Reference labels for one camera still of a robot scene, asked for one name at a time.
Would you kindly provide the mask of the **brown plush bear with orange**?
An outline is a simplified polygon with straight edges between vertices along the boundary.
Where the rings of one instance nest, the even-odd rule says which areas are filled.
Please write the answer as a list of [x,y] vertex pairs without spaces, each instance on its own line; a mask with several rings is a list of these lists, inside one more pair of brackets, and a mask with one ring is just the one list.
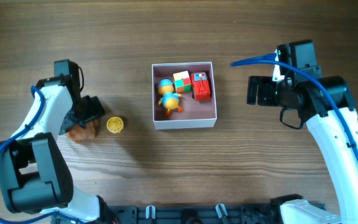
[[79,125],[72,127],[67,133],[66,137],[73,142],[80,142],[82,140],[94,139],[96,137],[96,130],[99,126],[98,120],[86,123],[86,127],[82,128]]

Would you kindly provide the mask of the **red toy truck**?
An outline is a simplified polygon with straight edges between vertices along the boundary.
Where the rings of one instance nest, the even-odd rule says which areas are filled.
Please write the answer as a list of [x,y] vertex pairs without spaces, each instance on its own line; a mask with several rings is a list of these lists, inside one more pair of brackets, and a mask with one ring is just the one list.
[[211,87],[206,72],[192,73],[191,87],[194,100],[205,101],[211,98]]

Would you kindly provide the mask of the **colourful puzzle cube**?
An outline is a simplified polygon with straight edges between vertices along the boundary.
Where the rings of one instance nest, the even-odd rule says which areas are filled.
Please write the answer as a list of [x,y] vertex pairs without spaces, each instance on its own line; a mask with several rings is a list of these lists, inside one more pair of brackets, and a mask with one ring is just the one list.
[[178,72],[173,74],[175,91],[183,93],[191,91],[191,79],[188,71]]

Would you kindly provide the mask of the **white cardboard box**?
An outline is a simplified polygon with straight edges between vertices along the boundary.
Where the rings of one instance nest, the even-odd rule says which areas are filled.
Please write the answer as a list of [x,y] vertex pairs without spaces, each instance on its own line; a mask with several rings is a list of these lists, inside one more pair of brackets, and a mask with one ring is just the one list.
[[[196,101],[193,99],[192,93],[182,93],[180,106],[184,107],[184,111],[180,113],[177,110],[172,110],[171,115],[166,117],[165,108],[158,104],[162,96],[157,92],[157,84],[165,78],[173,80],[174,73],[183,71],[188,71],[190,74],[205,72],[211,89],[211,98],[204,101]],[[213,64],[211,62],[153,64],[152,109],[155,129],[212,128],[218,118]]]

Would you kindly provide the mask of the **yellow duck toy blue hat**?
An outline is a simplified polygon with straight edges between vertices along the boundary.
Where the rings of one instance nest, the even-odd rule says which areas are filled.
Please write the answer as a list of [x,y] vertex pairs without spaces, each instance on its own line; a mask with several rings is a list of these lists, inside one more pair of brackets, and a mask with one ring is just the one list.
[[177,110],[181,113],[184,109],[179,105],[181,94],[174,93],[174,86],[171,80],[163,79],[157,85],[158,94],[161,95],[158,104],[162,105],[165,109],[165,116],[169,117],[172,110]]

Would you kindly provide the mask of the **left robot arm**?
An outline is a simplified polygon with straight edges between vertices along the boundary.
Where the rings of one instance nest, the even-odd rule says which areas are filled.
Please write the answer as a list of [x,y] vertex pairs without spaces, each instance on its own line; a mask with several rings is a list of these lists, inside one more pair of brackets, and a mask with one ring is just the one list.
[[81,96],[83,71],[71,60],[54,63],[54,76],[31,88],[32,107],[20,128],[0,142],[0,189],[12,213],[60,216],[73,223],[119,223],[97,195],[73,185],[56,140],[105,111],[97,97]]

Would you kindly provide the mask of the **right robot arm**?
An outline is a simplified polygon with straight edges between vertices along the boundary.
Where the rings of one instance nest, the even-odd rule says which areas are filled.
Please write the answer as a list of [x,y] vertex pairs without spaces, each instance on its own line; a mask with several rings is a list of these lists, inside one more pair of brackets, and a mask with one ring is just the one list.
[[291,199],[279,206],[284,223],[358,223],[358,114],[346,81],[301,75],[283,79],[251,76],[247,104],[296,110],[314,137],[336,191],[340,215]]

